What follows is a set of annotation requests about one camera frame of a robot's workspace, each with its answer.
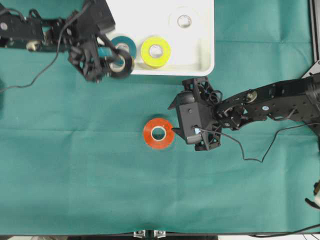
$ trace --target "black tape roll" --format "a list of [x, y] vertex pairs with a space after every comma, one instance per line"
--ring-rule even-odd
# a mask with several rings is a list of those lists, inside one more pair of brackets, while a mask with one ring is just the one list
[[130, 53], [128, 53], [127, 51], [125, 51], [123, 49], [113, 49], [113, 51], [118, 56], [123, 57], [124, 66], [121, 71], [113, 71], [110, 68], [110, 77], [116, 78], [116, 79], [122, 79], [122, 78], [129, 76], [132, 73], [132, 71], [134, 70], [135, 60], [130, 55]]

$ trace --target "black robotic arm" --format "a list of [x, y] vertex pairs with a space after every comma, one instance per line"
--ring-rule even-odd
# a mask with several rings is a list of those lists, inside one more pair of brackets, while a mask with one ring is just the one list
[[320, 74], [305, 79], [280, 81], [222, 99], [207, 77], [182, 82], [169, 109], [176, 108], [179, 128], [173, 131], [196, 151], [221, 145], [223, 129], [240, 130], [247, 124], [265, 121], [304, 121], [320, 137]]
[[[106, 33], [115, 25], [106, 0], [85, 0], [82, 10], [74, 11], [67, 19], [44, 19], [36, 9], [24, 17], [18, 10], [0, 4], [0, 48], [53, 52], [56, 58], [59, 52], [68, 51], [68, 61], [89, 82], [98, 83], [104, 76], [124, 78], [131, 74], [134, 61], [107, 38]], [[100, 47], [109, 48], [112, 55], [100, 57]], [[123, 66], [113, 69], [112, 63], [120, 59]]]

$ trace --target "yellow tape roll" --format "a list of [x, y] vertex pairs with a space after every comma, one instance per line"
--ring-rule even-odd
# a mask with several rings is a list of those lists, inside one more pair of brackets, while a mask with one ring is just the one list
[[169, 43], [161, 37], [150, 37], [142, 44], [141, 57], [145, 64], [154, 69], [166, 65], [170, 56], [171, 47]]

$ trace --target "green tablecloth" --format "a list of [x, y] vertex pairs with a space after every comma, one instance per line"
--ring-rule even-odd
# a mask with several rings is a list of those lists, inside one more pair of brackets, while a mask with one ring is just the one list
[[[2, 0], [25, 15], [67, 17], [82, 0]], [[209, 78], [229, 97], [299, 78], [313, 63], [307, 0], [216, 0], [216, 66]], [[53, 54], [1, 49], [0, 79], [26, 84]], [[110, 234], [141, 229], [245, 233], [293, 231], [320, 221], [304, 203], [319, 178], [317, 138], [282, 133], [265, 163], [238, 146], [194, 152], [176, 138], [163, 151], [143, 140], [185, 77], [139, 76], [86, 83], [62, 54], [28, 89], [5, 93], [0, 119], [0, 234]], [[261, 158], [276, 130], [230, 132]]]

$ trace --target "black wire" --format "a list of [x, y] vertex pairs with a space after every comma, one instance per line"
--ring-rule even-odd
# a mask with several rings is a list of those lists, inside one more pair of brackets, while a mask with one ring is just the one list
[[77, 20], [79, 17], [81, 17], [85, 12], [86, 10], [91, 6], [92, 2], [88, 2], [84, 7], [83, 9], [78, 12], [76, 15], [74, 15], [69, 21], [67, 21], [65, 23], [65, 25], [63, 26], [63, 28], [61, 29], [60, 31], [60, 34], [59, 34], [59, 38], [58, 38], [58, 44], [57, 44], [57, 47], [56, 47], [56, 54], [55, 54], [55, 57], [54, 59], [52, 60], [51, 63], [49, 63], [42, 71], [40, 71], [35, 77], [34, 79], [32, 80], [31, 83], [27, 84], [27, 85], [13, 85], [13, 86], [8, 86], [8, 87], [5, 87], [5, 88], [2, 88], [0, 89], [0, 94], [9, 90], [9, 89], [13, 89], [13, 88], [18, 88], [18, 89], [23, 89], [23, 88], [28, 88], [28, 87], [31, 87], [35, 81], [45, 72], [47, 71], [55, 62], [56, 60], [58, 59], [58, 56], [59, 56], [59, 50], [60, 50], [60, 45], [61, 45], [61, 39], [62, 39], [62, 35], [64, 34], [64, 31], [75, 21]]
[[251, 235], [250, 237], [254, 237], [254, 238], [259, 238], [259, 239], [266, 239], [266, 238], [274, 238], [274, 237], [284, 237], [284, 236], [289, 236], [289, 235], [293, 235], [293, 234], [301, 234], [304, 233], [305, 231], [311, 230], [311, 229], [315, 229], [315, 228], [320, 228], [320, 224], [316, 224], [313, 226], [308, 226], [306, 228], [297, 230], [297, 231], [292, 231], [292, 232], [287, 232], [287, 233], [279, 233], [279, 234], [273, 234], [273, 235]]
[[25, 16], [22, 14], [22, 12], [20, 12], [20, 11], [18, 11], [16, 9], [13, 9], [13, 8], [4, 8], [4, 9], [2, 9], [0, 11], [0, 16], [3, 15], [3, 14], [9, 13], [9, 12], [17, 13], [20, 16], [22, 21], [26, 20]]
[[283, 132], [283, 131], [286, 131], [286, 130], [291, 130], [291, 129], [297, 129], [297, 128], [302, 128], [302, 127], [307, 127], [307, 126], [315, 126], [315, 125], [320, 125], [320, 123], [309, 123], [309, 124], [303, 124], [303, 125], [299, 125], [299, 126], [292, 126], [292, 127], [287, 127], [287, 128], [283, 128], [283, 129], [280, 129], [278, 130], [275, 134], [274, 134], [274, 137], [273, 137], [273, 140], [271, 142], [271, 144], [269, 145], [267, 151], [265, 152], [265, 154], [263, 155], [263, 158], [262, 160], [259, 160], [259, 159], [256, 159], [256, 158], [246, 158], [245, 156], [245, 151], [244, 151], [244, 147], [242, 146], [241, 142], [237, 139], [235, 139], [234, 137], [228, 135], [228, 134], [225, 134], [225, 133], [222, 133], [222, 132], [219, 132], [219, 131], [210, 131], [210, 130], [204, 130], [202, 128], [199, 128], [199, 127], [196, 127], [197, 129], [203, 131], [203, 132], [207, 132], [207, 133], [212, 133], [212, 134], [217, 134], [217, 135], [221, 135], [221, 136], [225, 136], [231, 140], [233, 140], [234, 142], [236, 142], [239, 146], [240, 146], [240, 149], [241, 149], [241, 154], [242, 154], [242, 159], [244, 161], [256, 161], [256, 162], [259, 162], [259, 163], [263, 163], [265, 161], [265, 158], [266, 156], [268, 155], [271, 147], [273, 146], [273, 144], [275, 143], [276, 139], [277, 139], [277, 136], [280, 132]]
[[283, 132], [283, 131], [291, 130], [291, 129], [297, 129], [297, 128], [308, 127], [308, 126], [316, 126], [316, 125], [320, 125], [320, 123], [309, 123], [309, 124], [303, 124], [303, 125], [299, 125], [299, 126], [292, 126], [292, 127], [287, 127], [287, 128], [283, 128], [283, 129], [278, 130], [278, 131], [275, 133], [274, 138], [273, 138], [273, 140], [272, 140], [269, 148], [268, 148], [267, 151], [265, 152], [265, 154], [264, 154], [261, 162], [262, 162], [262, 163], [264, 162], [264, 160], [265, 160], [266, 156], [268, 155], [271, 147], [272, 147], [273, 144], [275, 143], [276, 138], [277, 138], [277, 136], [278, 136], [279, 133], [281, 133], [281, 132]]
[[228, 134], [225, 134], [225, 133], [223, 133], [223, 132], [219, 132], [219, 131], [209, 131], [209, 130], [204, 130], [204, 129], [201, 129], [201, 128], [199, 128], [199, 129], [200, 129], [201, 131], [203, 131], [203, 132], [207, 132], [207, 133], [212, 133], [212, 134], [217, 134], [217, 135], [225, 136], [225, 137], [227, 137], [227, 138], [235, 141], [235, 142], [236, 142], [237, 144], [239, 144], [239, 146], [240, 146], [241, 153], [242, 153], [242, 159], [243, 159], [244, 161], [257, 161], [257, 162], [259, 162], [259, 163], [262, 163], [262, 161], [260, 161], [259, 159], [256, 159], [256, 158], [246, 158], [246, 156], [245, 156], [245, 151], [244, 151], [244, 148], [243, 148], [241, 142], [240, 142], [239, 140], [233, 138], [232, 136], [230, 136], [230, 135], [228, 135]]
[[312, 237], [314, 237], [317, 240], [320, 240], [319, 238], [317, 238], [315, 235], [311, 234]]
[[222, 100], [224, 99], [224, 94], [222, 93], [222, 91], [214, 90], [212, 93], [213, 94], [220, 94], [220, 102], [222, 102]]

